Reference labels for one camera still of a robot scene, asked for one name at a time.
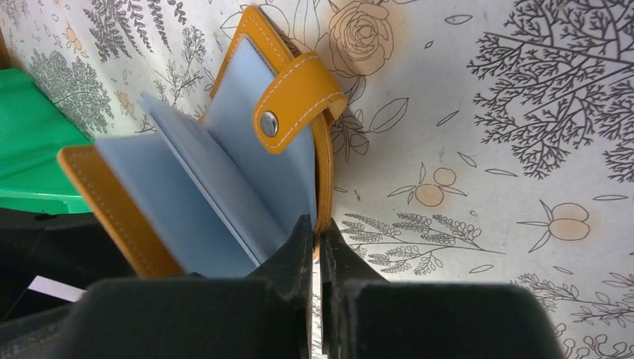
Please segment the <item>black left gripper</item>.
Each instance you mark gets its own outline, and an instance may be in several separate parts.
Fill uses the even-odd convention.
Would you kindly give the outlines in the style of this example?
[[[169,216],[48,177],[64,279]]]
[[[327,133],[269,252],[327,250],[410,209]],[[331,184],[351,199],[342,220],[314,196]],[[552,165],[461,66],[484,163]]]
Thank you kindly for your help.
[[[91,213],[1,210],[1,336],[49,335],[72,302],[29,289],[36,277],[79,289],[135,271]]]

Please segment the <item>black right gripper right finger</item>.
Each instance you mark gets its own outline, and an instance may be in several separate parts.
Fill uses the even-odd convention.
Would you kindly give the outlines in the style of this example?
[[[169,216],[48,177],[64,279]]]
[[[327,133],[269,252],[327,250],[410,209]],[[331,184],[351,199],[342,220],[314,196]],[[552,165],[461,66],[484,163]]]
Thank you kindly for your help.
[[[352,287],[357,284],[386,283],[346,244],[335,221],[320,235],[321,269],[321,348],[328,358],[349,358],[354,346]]]

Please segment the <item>orange leather card holder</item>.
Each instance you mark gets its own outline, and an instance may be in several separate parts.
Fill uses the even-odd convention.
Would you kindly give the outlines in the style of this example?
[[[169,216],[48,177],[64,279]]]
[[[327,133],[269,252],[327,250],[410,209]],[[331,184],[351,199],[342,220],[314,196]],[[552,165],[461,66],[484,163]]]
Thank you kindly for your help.
[[[246,7],[202,120],[144,94],[149,135],[65,147],[63,172],[140,277],[242,277],[296,221],[328,228],[330,126],[348,98],[315,52],[294,53]]]

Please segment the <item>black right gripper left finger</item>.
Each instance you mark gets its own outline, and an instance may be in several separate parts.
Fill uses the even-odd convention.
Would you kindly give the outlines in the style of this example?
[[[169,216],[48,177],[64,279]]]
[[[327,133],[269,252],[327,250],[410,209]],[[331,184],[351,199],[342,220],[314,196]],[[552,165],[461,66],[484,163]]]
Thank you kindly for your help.
[[[248,275],[267,285],[258,358],[309,358],[312,341],[314,232],[298,218],[286,242]]]

